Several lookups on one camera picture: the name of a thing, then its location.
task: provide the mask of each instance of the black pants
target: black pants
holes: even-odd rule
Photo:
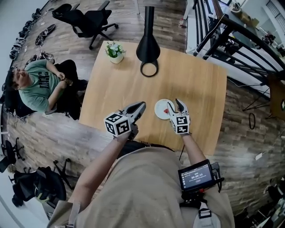
[[[72,86],[67,86],[62,96],[57,101],[57,112],[67,112],[74,120],[79,119],[81,104],[77,98],[78,76],[75,62],[66,60],[61,64],[55,64],[59,72],[65,74],[67,79],[73,81]]]
[[[144,144],[142,142],[136,142],[136,141],[127,141],[126,144],[124,145],[124,147],[122,148],[122,150],[120,151],[117,159],[119,159],[120,157],[127,155],[131,152],[137,151],[139,149],[145,148],[145,147],[162,147],[162,148],[166,148],[169,149],[171,151],[174,152],[174,150],[170,149],[169,147],[163,146],[163,145],[159,145],[159,144]]]

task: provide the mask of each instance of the white plate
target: white plate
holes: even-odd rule
[[[175,110],[175,106],[171,100],[168,99],[161,99],[155,104],[155,114],[160,119],[169,119],[170,116],[168,113],[165,113],[164,110],[167,109],[167,102],[170,103],[173,110]]]

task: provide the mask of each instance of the person's left arm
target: person's left arm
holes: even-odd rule
[[[52,64],[50,61],[46,61],[46,66],[45,66],[50,72],[55,74],[57,77],[59,77],[61,80],[65,79],[65,75],[62,72],[59,72],[57,68],[55,67],[54,64]]]
[[[90,204],[95,191],[107,176],[129,135],[114,138],[99,157],[83,171],[68,202],[80,203],[81,210]]]

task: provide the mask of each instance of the potted plant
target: potted plant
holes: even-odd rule
[[[110,61],[115,64],[118,64],[123,60],[124,53],[126,52],[123,50],[122,45],[116,44],[115,42],[113,43],[107,42],[105,51]]]

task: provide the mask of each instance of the green t-shirt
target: green t-shirt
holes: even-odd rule
[[[60,79],[46,68],[47,60],[37,60],[29,63],[25,70],[32,84],[19,90],[23,103],[31,110],[45,112],[48,109],[48,98],[60,82]]]

